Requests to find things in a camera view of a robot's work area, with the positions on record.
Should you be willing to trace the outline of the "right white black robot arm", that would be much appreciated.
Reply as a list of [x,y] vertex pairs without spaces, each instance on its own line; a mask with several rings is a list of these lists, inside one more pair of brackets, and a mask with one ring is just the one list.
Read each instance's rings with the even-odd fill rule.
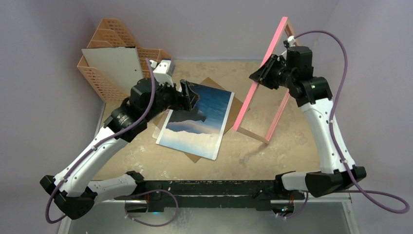
[[357,166],[346,150],[335,122],[330,86],[325,78],[313,75],[312,56],[309,47],[292,46],[285,56],[271,54],[249,77],[269,89],[288,89],[310,125],[319,153],[319,171],[291,171],[275,177],[273,191],[279,198],[294,190],[321,197],[348,189],[367,176],[365,168]]

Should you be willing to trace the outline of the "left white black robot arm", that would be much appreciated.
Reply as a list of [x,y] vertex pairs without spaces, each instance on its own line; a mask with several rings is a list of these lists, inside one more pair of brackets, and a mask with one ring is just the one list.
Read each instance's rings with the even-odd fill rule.
[[150,120],[167,109],[190,111],[195,107],[199,95],[188,81],[181,80],[180,85],[181,90],[177,90],[175,84],[139,80],[87,148],[63,171],[40,180],[50,195],[49,204],[56,204],[65,217],[75,220],[105,200],[121,196],[142,198],[145,181],[137,172],[129,171],[103,181],[94,181],[94,176],[118,151],[146,130]]

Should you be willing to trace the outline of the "pink wooden photo frame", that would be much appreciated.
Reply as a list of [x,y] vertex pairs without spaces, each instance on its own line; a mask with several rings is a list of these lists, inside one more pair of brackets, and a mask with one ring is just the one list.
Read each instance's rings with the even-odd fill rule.
[[[273,37],[272,37],[272,40],[271,40],[271,42],[268,46],[268,49],[267,49],[267,51],[264,55],[263,60],[261,62],[261,66],[263,66],[264,63],[267,61],[267,59],[270,58],[270,56],[273,54],[273,52],[276,49],[276,47],[277,47],[277,45],[278,45],[278,43],[279,43],[279,41],[280,41],[283,34],[287,35],[287,37],[295,35],[295,30],[294,30],[294,28],[291,24],[291,21],[290,21],[289,17],[282,17],[281,18],[280,23],[277,26],[277,29],[276,29]],[[285,95],[282,99],[282,102],[281,102],[281,104],[280,104],[280,106],[279,106],[279,108],[278,108],[278,110],[277,110],[277,112],[274,116],[274,119],[272,120],[272,123],[271,123],[266,135],[265,136],[260,136],[256,133],[242,127],[242,122],[244,120],[244,117],[247,113],[249,105],[252,102],[252,99],[253,99],[256,91],[258,90],[259,86],[260,86],[259,83],[255,82],[255,81],[252,82],[252,84],[249,88],[249,91],[248,91],[248,93],[247,93],[247,95],[244,99],[244,103],[243,103],[243,105],[242,105],[242,107],[241,107],[241,109],[240,109],[240,111],[237,115],[237,118],[234,122],[233,129],[238,133],[241,133],[245,136],[248,136],[252,139],[258,140],[261,143],[264,143],[264,144],[268,145],[270,143],[271,138],[272,138],[272,136],[275,132],[275,129],[276,129],[276,127],[277,127],[277,125],[278,125],[278,123],[281,119],[281,116],[282,116],[282,114],[285,110],[285,107],[287,105],[287,102],[289,100],[290,95],[289,95],[289,92],[285,92]]]

